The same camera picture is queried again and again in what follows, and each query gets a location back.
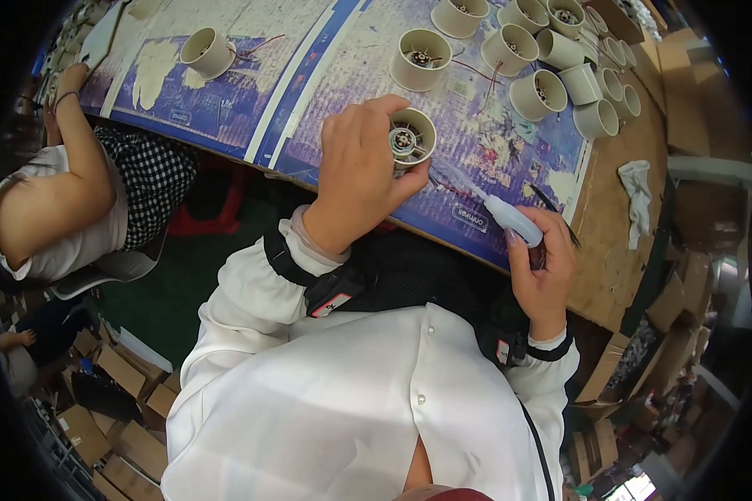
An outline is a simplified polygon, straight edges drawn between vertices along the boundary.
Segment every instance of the black cuff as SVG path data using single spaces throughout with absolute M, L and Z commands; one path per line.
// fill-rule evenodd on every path
M 537 358 L 543 362 L 556 362 L 560 360 L 569 352 L 571 343 L 574 341 L 574 336 L 571 335 L 568 328 L 565 329 L 565 339 L 554 349 L 540 349 L 534 346 L 527 346 L 527 355 L 532 358 Z

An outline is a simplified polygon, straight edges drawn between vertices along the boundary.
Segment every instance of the red wire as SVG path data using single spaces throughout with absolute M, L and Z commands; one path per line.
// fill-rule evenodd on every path
M 488 99 L 490 99 L 490 92 L 493 90 L 493 87 L 495 86 L 495 76 L 499 74 L 499 68 L 501 68 L 501 65 L 503 64 L 503 61 L 500 61 L 499 64 L 495 66 L 495 70 L 493 71 L 493 78 L 490 79 L 490 87 L 488 87 L 488 94 L 484 96 L 484 104 L 479 109 L 478 112 L 476 112 L 476 115 L 479 115 L 486 107 L 488 107 Z
M 485 75 L 485 74 L 484 74 L 484 73 L 482 73 L 481 71 L 477 70 L 476 68 L 474 68 L 474 67 L 473 67 L 473 66 L 471 66 L 470 64 L 465 64 L 465 63 L 463 63 L 462 61 L 457 61 L 456 59 L 451 59 L 451 63 L 457 63 L 457 64 L 461 64 L 461 65 L 463 65 L 463 66 L 467 67 L 468 69 L 470 69 L 471 71 L 473 71 L 474 73 L 477 73 L 477 74 L 479 74 L 479 75 L 482 75 L 482 76 L 483 76 L 484 78 L 487 78 L 488 80 L 491 80 L 491 81 L 493 80 L 492 78 L 490 78 L 489 76 Z
M 248 52 L 245 52 L 245 53 L 243 53 L 243 54 L 238 54 L 238 55 L 236 55 L 236 56 L 237 56 L 238 58 L 243 58 L 243 57 L 245 57 L 246 55 L 250 55 L 250 54 L 253 54 L 253 52 L 254 52 L 254 51 L 256 51 L 257 49 L 259 49 L 259 48 L 260 48 L 261 46 L 265 45 L 266 43 L 271 43 L 271 42 L 272 42 L 273 40 L 276 40 L 276 39 L 279 39 L 279 38 L 281 38 L 281 37 L 285 37 L 285 36 L 287 36 L 287 34 L 286 34 L 286 33 L 282 33 L 281 35 L 277 35 L 277 36 L 275 36 L 275 37 L 273 37 L 273 38 L 269 38 L 269 39 L 265 40 L 264 42 L 260 43 L 259 45 L 257 45 L 257 46 L 255 46 L 255 47 L 253 47 L 253 48 L 252 48 L 252 49 L 251 49 L 250 51 L 248 51 Z

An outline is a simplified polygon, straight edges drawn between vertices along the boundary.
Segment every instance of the pants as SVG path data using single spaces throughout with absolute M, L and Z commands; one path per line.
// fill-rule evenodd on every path
M 31 329 L 36 333 L 36 342 L 25 349 L 37 367 L 55 362 L 70 349 L 78 332 L 92 326 L 92 319 L 85 309 L 70 315 L 73 308 L 83 306 L 85 296 L 83 293 L 67 301 L 53 298 L 35 314 L 25 315 L 17 322 L 17 332 Z

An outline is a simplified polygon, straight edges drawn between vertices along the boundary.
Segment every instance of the hand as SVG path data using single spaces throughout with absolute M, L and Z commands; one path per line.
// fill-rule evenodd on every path
M 20 341 L 22 341 L 22 344 L 24 346 L 31 346 L 36 342 L 36 333 L 30 329 L 23 330 L 22 332 L 20 332 L 19 336 Z
M 78 63 L 62 71 L 58 76 L 58 89 L 56 90 L 56 101 L 67 92 L 78 92 L 86 82 L 86 74 L 89 72 L 89 66 L 86 63 Z
M 529 335 L 535 341 L 557 337 L 565 329 L 565 303 L 577 258 L 562 216 L 533 207 L 516 207 L 543 232 L 545 266 L 532 270 L 529 249 L 512 230 L 507 231 L 512 293 L 529 317 Z
M 390 94 L 323 121 L 318 199 L 304 213 L 304 227 L 327 253 L 345 251 L 427 185 L 430 160 L 393 177 L 390 115 L 409 106 Z
M 56 115 L 53 114 L 53 108 L 45 101 L 42 105 L 42 112 L 45 115 L 45 130 L 47 131 L 47 145 L 58 146 L 64 144 L 64 139 L 61 137 L 61 131 L 58 129 L 58 122 L 56 121 Z

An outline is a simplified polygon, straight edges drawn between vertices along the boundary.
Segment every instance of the white shirt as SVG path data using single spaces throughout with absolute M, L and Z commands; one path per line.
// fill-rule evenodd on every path
M 117 193 L 117 201 L 111 211 L 86 229 L 66 236 L 40 253 L 31 256 L 17 271 L 11 270 L 0 252 L 0 264 L 10 272 L 14 280 L 22 280 L 26 276 L 51 281 L 58 280 L 125 245 L 128 227 L 125 186 L 114 161 L 108 154 L 106 162 L 109 166 L 111 185 Z M 67 151 L 63 144 L 43 148 L 39 156 L 34 159 L 34 163 L 21 167 L 17 172 L 2 180 L 0 190 L 13 177 L 45 177 L 70 171 Z
M 320 276 L 337 266 L 288 220 L 279 228 L 303 269 Z M 434 483 L 495 501 L 547 499 L 519 399 L 561 498 L 575 346 L 557 362 L 527 357 L 503 374 L 471 326 L 440 306 L 306 317 L 304 289 L 273 272 L 262 239 L 230 255 L 218 281 L 168 416 L 166 499 L 391 501 L 419 435 Z M 530 344 L 553 349 L 563 339 Z

